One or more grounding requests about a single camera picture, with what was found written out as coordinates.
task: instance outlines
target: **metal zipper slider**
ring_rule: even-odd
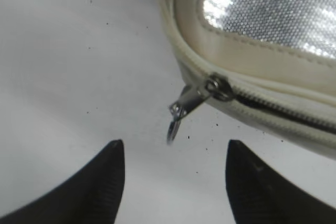
[[[184,87],[180,98],[169,106],[173,121],[167,133],[168,144],[173,143],[179,131],[181,120],[211,97],[227,102],[234,99],[235,96],[227,80],[216,74],[208,76],[198,87]]]

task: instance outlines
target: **white surface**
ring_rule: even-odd
[[[53,189],[117,138],[127,171],[117,223],[234,223],[224,184],[231,138],[336,206],[335,161],[206,105],[165,145],[166,107],[183,82],[156,0],[0,6],[0,215]]]

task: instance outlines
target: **zipper pull tab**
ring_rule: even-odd
[[[179,131],[181,120],[211,97],[227,102],[234,98],[234,93],[229,83],[216,74],[206,78],[198,87],[184,87],[180,98],[169,106],[173,121],[168,129],[168,144],[173,143]]]

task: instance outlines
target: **black object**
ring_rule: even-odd
[[[229,143],[226,190],[237,224],[336,223],[335,209],[284,179],[241,141]]]
[[[69,180],[0,224],[112,224],[124,181],[123,143],[112,141]]]

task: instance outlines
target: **stitching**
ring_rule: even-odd
[[[268,45],[261,45],[261,44],[258,44],[258,43],[255,43],[255,42],[252,42],[252,41],[249,41],[247,39],[244,39],[243,37],[242,38],[236,38],[236,37],[231,37],[230,35],[224,33],[223,31],[217,29],[217,28],[214,28],[212,26],[210,26],[209,23],[205,23],[203,21],[203,15],[201,14],[201,0],[197,0],[196,2],[196,16],[197,16],[197,19],[198,21],[201,23],[202,27],[212,33],[215,33],[219,36],[223,36],[227,39],[230,39],[230,40],[233,40],[233,41],[236,41],[236,42],[240,42],[240,43],[243,43],[243,44],[247,44],[247,45],[250,45],[250,46],[254,46],[254,47],[260,47],[260,48],[265,48],[265,49],[268,49],[270,51],[277,51],[279,53],[282,53],[282,54],[287,54],[289,56],[293,56],[293,57],[296,57],[296,58],[299,58],[299,59],[303,59],[303,60],[306,60],[307,62],[309,63],[316,63],[318,65],[321,65],[321,66],[324,66],[324,67],[328,67],[330,69],[335,69],[336,66],[332,63],[327,63],[327,62],[322,62],[318,59],[310,59],[304,55],[300,55],[298,53],[294,53],[294,52],[291,52],[291,51],[287,51],[286,49],[280,49],[280,48],[273,48],[271,46],[268,46]]]

